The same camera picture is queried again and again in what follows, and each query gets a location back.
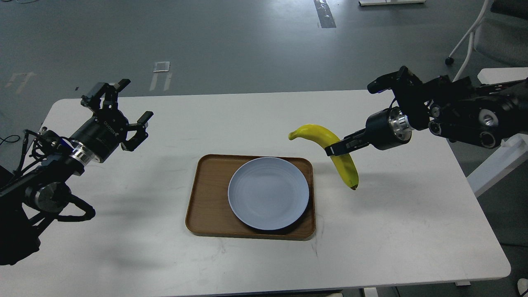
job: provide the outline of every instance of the brown tray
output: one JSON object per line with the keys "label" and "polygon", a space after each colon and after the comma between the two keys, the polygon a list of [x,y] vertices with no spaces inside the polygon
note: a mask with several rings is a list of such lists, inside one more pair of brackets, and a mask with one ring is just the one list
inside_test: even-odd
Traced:
{"label": "brown tray", "polygon": [[259,156],[205,155],[198,161],[185,225],[200,236],[307,240],[315,231],[314,175],[306,159],[282,157],[303,173],[310,190],[303,215],[290,226],[273,231],[252,228],[239,220],[228,202],[228,186],[235,171]]}

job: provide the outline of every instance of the floor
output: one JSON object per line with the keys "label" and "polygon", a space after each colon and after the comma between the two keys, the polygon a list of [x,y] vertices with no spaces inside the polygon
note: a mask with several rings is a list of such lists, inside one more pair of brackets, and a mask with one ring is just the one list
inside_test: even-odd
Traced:
{"label": "floor", "polygon": [[[444,59],[483,1],[327,2],[335,28],[323,28],[311,0],[0,2],[0,137],[38,130],[57,100],[121,78],[132,81],[122,96],[160,96],[365,89],[402,65],[424,81],[454,77],[466,49],[451,67]],[[153,83],[160,61],[171,62],[171,76],[160,73]],[[464,75],[477,85],[480,69],[504,66],[474,53]],[[451,147],[466,174],[492,153]],[[14,169],[19,151],[20,142],[1,145],[0,165]],[[528,244],[527,172],[523,164],[479,198],[501,242]],[[518,296],[517,279],[528,277],[527,250],[503,247],[512,265],[505,279],[401,286],[400,295]],[[397,292],[386,287],[379,295]]]}

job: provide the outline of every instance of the banana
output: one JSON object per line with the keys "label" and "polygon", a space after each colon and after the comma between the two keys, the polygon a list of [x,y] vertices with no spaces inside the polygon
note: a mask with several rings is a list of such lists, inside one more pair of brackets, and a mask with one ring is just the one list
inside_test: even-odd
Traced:
{"label": "banana", "polygon": [[[323,126],[314,124],[303,125],[288,135],[289,140],[294,140],[298,137],[311,140],[320,145],[322,148],[325,148],[340,140],[339,137],[332,133],[332,131]],[[350,154],[330,156],[330,158],[332,159],[332,162],[334,162],[341,179],[349,188],[355,190],[359,184],[359,176]]]}

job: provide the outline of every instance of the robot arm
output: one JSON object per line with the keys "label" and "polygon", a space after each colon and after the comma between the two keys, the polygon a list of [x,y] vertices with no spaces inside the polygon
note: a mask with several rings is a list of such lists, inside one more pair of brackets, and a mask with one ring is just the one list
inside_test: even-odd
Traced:
{"label": "robot arm", "polygon": [[487,148],[501,139],[528,133],[528,79],[473,88],[469,78],[451,82],[441,76],[423,83],[409,69],[377,78],[371,94],[392,89],[399,106],[386,108],[366,120],[361,129],[325,148],[342,155],[372,144],[386,150],[411,139],[412,130],[429,129],[437,136]]}
{"label": "robot arm", "polygon": [[[24,130],[20,164],[13,174],[8,173],[9,180],[0,180],[0,265],[14,265],[38,251],[39,235],[53,220],[84,221],[95,216],[92,206],[71,193],[66,180],[81,175],[92,160],[104,162],[119,144],[123,150],[133,151],[148,137],[146,128],[152,112],[145,112],[136,124],[129,124],[117,108],[118,93],[129,83],[128,79],[116,86],[99,83],[87,96],[82,96],[81,105],[93,115],[70,138],[45,127],[38,134]],[[102,95],[105,99],[101,107]],[[130,131],[136,133],[127,140]],[[22,169],[30,134],[35,136],[30,155],[35,162]],[[38,167],[25,174],[39,162]],[[28,218],[22,203],[39,213]],[[69,203],[85,214],[59,215]]]}

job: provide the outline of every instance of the plate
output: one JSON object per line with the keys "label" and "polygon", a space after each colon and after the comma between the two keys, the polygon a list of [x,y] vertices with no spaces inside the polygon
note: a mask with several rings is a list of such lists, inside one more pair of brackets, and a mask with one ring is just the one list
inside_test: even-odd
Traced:
{"label": "plate", "polygon": [[277,230],[295,222],[308,205],[308,182],[288,161],[275,157],[253,159],[240,166],[228,186],[234,214],[261,230]]}

